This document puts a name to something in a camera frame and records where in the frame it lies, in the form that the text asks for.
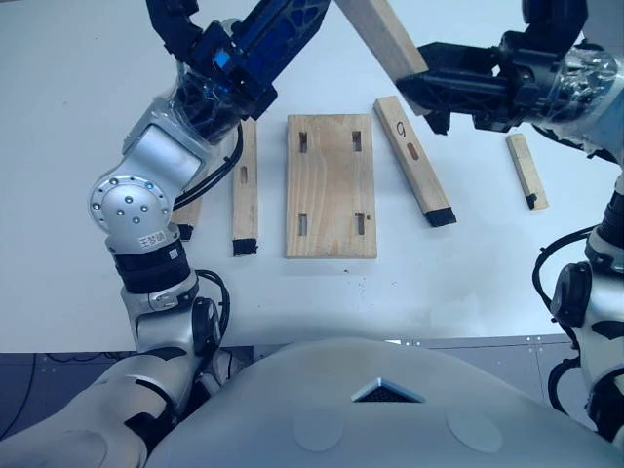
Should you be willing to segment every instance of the vent grille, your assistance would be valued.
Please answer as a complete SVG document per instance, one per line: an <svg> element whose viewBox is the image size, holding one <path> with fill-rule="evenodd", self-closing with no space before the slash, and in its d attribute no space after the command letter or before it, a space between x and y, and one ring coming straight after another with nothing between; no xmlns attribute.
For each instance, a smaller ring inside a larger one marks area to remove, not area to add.
<svg viewBox="0 0 624 468"><path fill-rule="evenodd" d="M383 378L377 378L351 397L353 403L424 403L425 399Z"/></svg>

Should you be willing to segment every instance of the white table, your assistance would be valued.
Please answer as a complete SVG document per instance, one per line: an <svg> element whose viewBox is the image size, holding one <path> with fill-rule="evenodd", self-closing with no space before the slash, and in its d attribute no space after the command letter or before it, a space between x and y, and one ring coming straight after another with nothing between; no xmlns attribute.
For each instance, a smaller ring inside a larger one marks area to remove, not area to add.
<svg viewBox="0 0 624 468"><path fill-rule="evenodd" d="M252 1L203 1L194 18L242 17ZM416 44L490 46L523 28L519 2L392 2ZM22 0L0 5L0 352L134 347L121 281L87 214L97 177L174 62L139 0ZM321 32L279 77L259 121L260 250L231 256L231 180L211 191L187 251L232 294L229 345L329 335L378 338L559 332L530 282L541 246L599 221L615 166L526 134L551 207L527 208L504 136L453 117L449 136L411 118L458 218L433 229L373 118L377 260L286 260L286 117L372 112L396 94L332 5ZM583 259L569 248L544 269Z"/></svg>

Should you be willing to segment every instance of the gray floor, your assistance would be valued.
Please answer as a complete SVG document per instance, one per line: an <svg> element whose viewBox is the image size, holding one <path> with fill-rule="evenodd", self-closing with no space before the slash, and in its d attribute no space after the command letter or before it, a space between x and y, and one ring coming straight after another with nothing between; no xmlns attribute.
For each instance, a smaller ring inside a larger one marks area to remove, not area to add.
<svg viewBox="0 0 624 468"><path fill-rule="evenodd" d="M444 339L403 341L406 346L437 349L471 363L522 390L537 402L549 405L546 383L551 368L563 358L572 358L565 335L525 336L487 339ZM270 350L258 350L261 356ZM71 355L89 359L94 355ZM67 359L67 355L55 355ZM8 435L48 417L60 410L71 398L89 386L114 360L103 356L89 362L56 363L45 355L37 355L30 396L14 427ZM0 434L14 418L32 369L32 355L0 354ZM580 370L571 370L560 386L564 408L579 422L595 429L585 415L583 406L587 391Z"/></svg>

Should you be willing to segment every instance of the wood grain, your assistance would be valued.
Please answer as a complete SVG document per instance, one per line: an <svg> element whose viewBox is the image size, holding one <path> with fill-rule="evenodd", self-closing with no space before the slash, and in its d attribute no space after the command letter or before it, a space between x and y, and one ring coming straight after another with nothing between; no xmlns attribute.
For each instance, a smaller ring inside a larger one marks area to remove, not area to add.
<svg viewBox="0 0 624 468"><path fill-rule="evenodd" d="M232 210L232 239L237 254L236 241L257 240L257 137L256 122L248 119L243 125L243 155L234 168L234 206Z"/></svg>
<svg viewBox="0 0 624 468"><path fill-rule="evenodd" d="M395 96L381 97L374 102L374 110L422 212L449 208L447 195L399 100Z"/></svg>
<svg viewBox="0 0 624 468"><path fill-rule="evenodd" d="M335 0L393 83L429 67L387 0ZM416 115L429 111L408 101Z"/></svg>
<svg viewBox="0 0 624 468"><path fill-rule="evenodd" d="M548 208L548 200L535 162L530 154L527 139L523 134L507 136L507 145L511 153L520 184L525 192L526 202L532 210Z"/></svg>
<svg viewBox="0 0 624 468"><path fill-rule="evenodd" d="M376 258L369 115L290 115L286 257Z"/></svg>
<svg viewBox="0 0 624 468"><path fill-rule="evenodd" d="M191 227L197 226L199 219L199 213L202 209L202 198L189 203L188 205L175 210L172 213L172 222L177 225L188 225Z"/></svg>

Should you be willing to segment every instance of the clear plastic cover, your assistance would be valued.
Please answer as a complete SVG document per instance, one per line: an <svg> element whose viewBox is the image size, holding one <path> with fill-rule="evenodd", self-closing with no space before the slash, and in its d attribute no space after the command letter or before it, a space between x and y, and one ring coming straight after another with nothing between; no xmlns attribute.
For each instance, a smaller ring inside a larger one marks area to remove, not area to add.
<svg viewBox="0 0 624 468"><path fill-rule="evenodd" d="M550 105L535 124L552 130L559 138L578 144L587 152L598 149L612 152L614 146L617 152L618 145L621 150L624 116L612 112L611 107L622 99L623 86L622 69L610 53L572 48L548 96ZM607 114L605 125L602 118ZM599 120L601 128L596 129Z"/></svg>
<svg viewBox="0 0 624 468"><path fill-rule="evenodd" d="M246 113L244 97L184 63L178 63L169 102L178 119L210 144L221 141Z"/></svg>

